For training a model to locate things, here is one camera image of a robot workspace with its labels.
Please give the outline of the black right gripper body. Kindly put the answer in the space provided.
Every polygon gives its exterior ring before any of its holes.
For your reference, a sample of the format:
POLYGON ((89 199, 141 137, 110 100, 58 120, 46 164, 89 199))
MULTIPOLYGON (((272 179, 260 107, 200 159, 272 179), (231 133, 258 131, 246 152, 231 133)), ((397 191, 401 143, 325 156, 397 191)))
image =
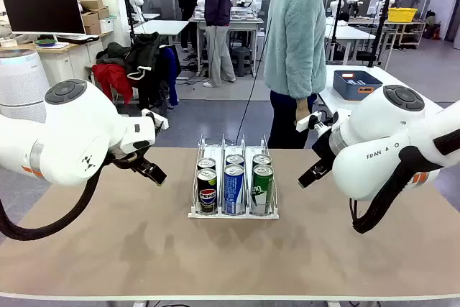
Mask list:
POLYGON ((340 149, 337 147, 340 142, 340 131, 338 129, 328 129, 313 144, 312 149, 320 158, 320 160, 313 166, 313 172, 329 172, 334 160, 340 149))

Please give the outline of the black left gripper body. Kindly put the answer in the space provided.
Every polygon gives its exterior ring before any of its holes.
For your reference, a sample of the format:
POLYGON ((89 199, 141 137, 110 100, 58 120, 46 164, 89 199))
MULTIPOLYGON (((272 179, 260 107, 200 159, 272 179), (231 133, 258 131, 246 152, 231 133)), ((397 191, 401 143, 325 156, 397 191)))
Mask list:
POLYGON ((147 145, 127 154, 119 146, 113 146, 106 154, 106 165, 114 164, 122 170, 131 169, 142 175, 150 175, 153 172, 153 165, 144 158, 150 147, 151 145, 147 145))

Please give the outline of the person's right hand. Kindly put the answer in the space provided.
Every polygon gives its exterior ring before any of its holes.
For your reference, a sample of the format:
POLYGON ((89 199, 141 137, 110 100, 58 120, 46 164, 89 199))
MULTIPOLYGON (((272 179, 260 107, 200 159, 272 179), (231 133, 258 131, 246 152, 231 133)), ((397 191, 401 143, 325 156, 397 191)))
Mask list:
POLYGON ((297 99, 296 100, 296 110, 295 110, 295 123, 297 124, 300 120, 311 115, 311 111, 308 108, 308 100, 297 99))

